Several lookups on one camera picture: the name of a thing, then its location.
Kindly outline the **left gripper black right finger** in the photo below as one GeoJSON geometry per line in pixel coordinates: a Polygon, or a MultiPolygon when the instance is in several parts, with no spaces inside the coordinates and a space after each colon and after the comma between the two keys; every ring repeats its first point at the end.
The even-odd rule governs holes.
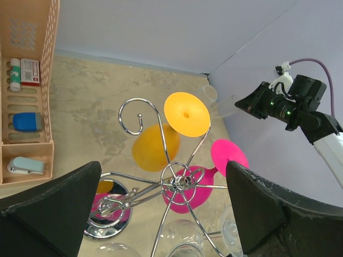
{"type": "Polygon", "coordinates": [[[235,161],[226,181],[247,256],[342,256],[342,208],[271,182],[235,161]]]}

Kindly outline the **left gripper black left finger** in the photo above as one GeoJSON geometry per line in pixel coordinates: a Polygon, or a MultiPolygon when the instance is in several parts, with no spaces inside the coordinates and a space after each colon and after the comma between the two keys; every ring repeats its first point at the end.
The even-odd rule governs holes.
{"type": "Polygon", "coordinates": [[[1,199],[1,256],[77,256],[101,175],[98,161],[1,199]]]}

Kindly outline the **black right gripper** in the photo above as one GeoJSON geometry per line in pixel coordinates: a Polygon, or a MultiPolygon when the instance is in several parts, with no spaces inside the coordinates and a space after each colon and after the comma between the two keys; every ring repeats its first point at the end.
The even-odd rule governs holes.
{"type": "Polygon", "coordinates": [[[251,94],[234,105],[258,119],[273,117],[280,120],[286,123],[285,130],[294,131],[299,126],[297,115],[303,103],[274,93],[269,89],[268,82],[262,82],[251,94]]]}

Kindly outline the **orange plastic wine glass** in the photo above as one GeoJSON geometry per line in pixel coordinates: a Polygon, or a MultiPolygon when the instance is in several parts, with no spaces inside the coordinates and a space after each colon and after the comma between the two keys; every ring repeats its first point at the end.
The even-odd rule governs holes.
{"type": "MultiPolygon", "coordinates": [[[[206,105],[196,96],[186,92],[169,95],[164,103],[167,122],[163,133],[169,159],[173,160],[181,144],[181,136],[199,137],[210,127],[210,114],[206,105]]],[[[161,131],[158,124],[146,128],[132,146],[135,163],[148,172],[161,171],[167,166],[161,131]]]]}

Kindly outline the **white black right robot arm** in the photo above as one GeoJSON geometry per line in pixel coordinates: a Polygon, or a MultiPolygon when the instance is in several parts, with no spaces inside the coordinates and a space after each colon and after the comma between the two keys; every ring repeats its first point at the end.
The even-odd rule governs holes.
{"type": "Polygon", "coordinates": [[[342,126],[333,116],[317,111],[326,88],[325,83],[303,75],[294,79],[282,75],[271,84],[263,81],[235,106],[258,119],[274,117],[286,123],[287,131],[301,128],[342,184],[342,126]]]}

